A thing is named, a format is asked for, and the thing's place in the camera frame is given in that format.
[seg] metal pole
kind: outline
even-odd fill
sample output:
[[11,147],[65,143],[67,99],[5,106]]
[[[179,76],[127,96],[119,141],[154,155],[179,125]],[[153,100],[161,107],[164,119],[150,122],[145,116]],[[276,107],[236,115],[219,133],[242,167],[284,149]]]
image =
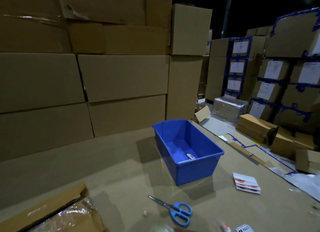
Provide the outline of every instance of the metal pole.
[[232,0],[228,0],[226,2],[226,12],[224,14],[224,21],[223,21],[223,26],[222,26],[221,38],[224,38],[226,35],[226,30],[227,30],[228,22],[229,22],[229,12],[230,12],[230,7],[231,7],[231,1]]

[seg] paper stack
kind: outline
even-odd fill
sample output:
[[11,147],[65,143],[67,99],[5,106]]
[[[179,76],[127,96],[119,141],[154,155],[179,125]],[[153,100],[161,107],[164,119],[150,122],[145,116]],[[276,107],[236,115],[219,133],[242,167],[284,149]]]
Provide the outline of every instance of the paper stack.
[[237,190],[261,194],[261,189],[254,177],[233,173],[233,178]]

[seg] blue plastic bin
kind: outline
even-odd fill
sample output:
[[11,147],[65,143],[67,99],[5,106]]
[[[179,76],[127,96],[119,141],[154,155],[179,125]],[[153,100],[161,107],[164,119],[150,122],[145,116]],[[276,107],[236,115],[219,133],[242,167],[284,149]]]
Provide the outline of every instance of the blue plastic bin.
[[[158,150],[176,183],[182,185],[213,174],[224,151],[188,120],[153,125]],[[187,153],[195,157],[189,160]]]

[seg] scissor blade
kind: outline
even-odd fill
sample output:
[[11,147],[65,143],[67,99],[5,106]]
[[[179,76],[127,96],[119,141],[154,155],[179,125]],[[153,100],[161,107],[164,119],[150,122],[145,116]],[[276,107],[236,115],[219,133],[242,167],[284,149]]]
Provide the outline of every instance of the scissor blade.
[[157,198],[154,198],[152,196],[148,196],[148,197],[150,197],[154,202],[158,203],[160,206],[163,206],[163,207],[167,208],[167,204],[165,202],[163,202],[163,201],[161,201],[161,200],[159,200]]

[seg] scissors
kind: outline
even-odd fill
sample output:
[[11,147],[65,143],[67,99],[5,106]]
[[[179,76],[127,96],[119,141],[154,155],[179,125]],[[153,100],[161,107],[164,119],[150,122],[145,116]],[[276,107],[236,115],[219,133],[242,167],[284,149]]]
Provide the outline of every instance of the scissors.
[[[183,202],[177,202],[174,205],[170,205],[167,204],[157,198],[151,197],[149,196],[154,202],[158,203],[159,205],[167,208],[169,210],[169,213],[173,219],[174,222],[176,222],[178,225],[180,225],[181,227],[188,227],[189,223],[190,223],[190,219],[189,217],[192,215],[192,209],[191,207]],[[180,208],[179,206],[186,206],[190,211],[186,211],[182,208]],[[185,220],[185,223],[181,223],[179,222],[176,217],[180,217],[183,220]]]

